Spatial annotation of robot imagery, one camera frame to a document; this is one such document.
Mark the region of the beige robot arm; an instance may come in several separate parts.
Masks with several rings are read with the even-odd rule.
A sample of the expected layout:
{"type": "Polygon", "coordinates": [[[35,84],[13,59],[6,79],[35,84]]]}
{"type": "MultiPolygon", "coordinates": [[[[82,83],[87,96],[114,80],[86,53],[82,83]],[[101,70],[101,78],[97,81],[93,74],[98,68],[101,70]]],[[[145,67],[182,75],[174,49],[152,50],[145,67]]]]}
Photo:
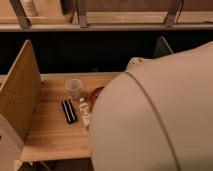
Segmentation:
{"type": "Polygon", "coordinates": [[[142,62],[101,92],[95,171],[213,171],[213,41],[142,62]]]}

